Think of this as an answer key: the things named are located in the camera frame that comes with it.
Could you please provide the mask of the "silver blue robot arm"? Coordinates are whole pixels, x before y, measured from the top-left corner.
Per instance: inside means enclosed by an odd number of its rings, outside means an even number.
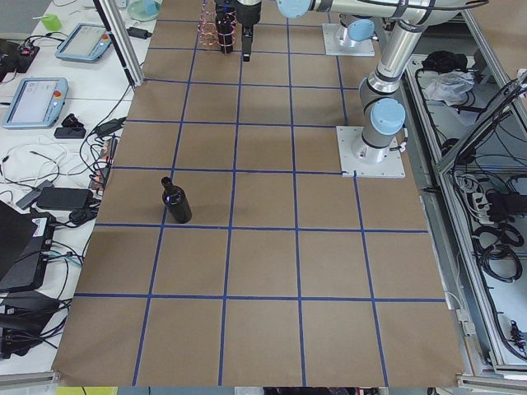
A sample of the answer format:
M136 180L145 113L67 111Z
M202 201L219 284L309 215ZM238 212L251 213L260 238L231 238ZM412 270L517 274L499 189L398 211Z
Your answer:
M370 17L341 13L337 33L339 45L350 49L370 40L375 33L375 23Z
M307 12L338 12L396 21L375 70L361 84L366 125L352 143L352 154L360 162L376 165L388 155L390 143L403 127L405 109L393 94L422 32L463 10L486 4L486 1L278 1L277 7L289 19Z

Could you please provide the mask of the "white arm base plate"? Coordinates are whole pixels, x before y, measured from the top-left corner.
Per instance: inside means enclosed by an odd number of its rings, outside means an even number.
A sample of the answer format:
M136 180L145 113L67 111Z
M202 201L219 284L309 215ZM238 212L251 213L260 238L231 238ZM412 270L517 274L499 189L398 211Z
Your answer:
M343 177L403 179L402 154L396 137L388 147L372 148L362 140L363 127L336 127L338 152Z
M325 54L331 56L374 57L373 21L360 19L348 27L340 24L322 25Z

